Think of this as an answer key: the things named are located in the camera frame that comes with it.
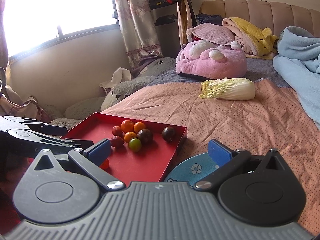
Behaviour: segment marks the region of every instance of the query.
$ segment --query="black bag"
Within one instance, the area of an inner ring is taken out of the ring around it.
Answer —
[[[196,19],[199,21],[200,24],[212,23],[215,25],[222,25],[222,20],[223,20],[221,15],[209,15],[204,13],[198,14]]]

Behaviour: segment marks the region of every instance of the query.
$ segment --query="orange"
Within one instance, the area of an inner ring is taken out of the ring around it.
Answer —
[[[129,143],[131,139],[136,138],[137,135],[134,132],[128,132],[124,135],[124,141]]]
[[[146,125],[143,122],[136,122],[133,126],[134,132],[138,133],[140,130],[146,129]]]
[[[121,129],[124,133],[134,132],[134,123],[130,120],[124,120],[121,124]]]

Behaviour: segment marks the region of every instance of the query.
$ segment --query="light blue blanket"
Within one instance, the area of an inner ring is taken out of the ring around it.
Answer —
[[[280,34],[273,67],[297,92],[308,116],[320,129],[320,38],[290,26]]]

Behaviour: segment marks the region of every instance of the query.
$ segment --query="curtain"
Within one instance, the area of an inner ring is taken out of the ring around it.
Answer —
[[[3,11],[5,0],[0,0],[0,67],[6,69],[8,63],[8,48],[4,36]]]
[[[149,0],[116,0],[119,24],[132,69],[143,57],[162,57]]]

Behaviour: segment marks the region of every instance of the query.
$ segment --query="pink plush toy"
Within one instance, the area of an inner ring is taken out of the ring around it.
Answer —
[[[216,46],[209,41],[194,41],[183,45],[177,57],[176,71],[184,76],[203,79],[240,78],[247,72],[247,60],[241,45],[231,42],[231,48]]]

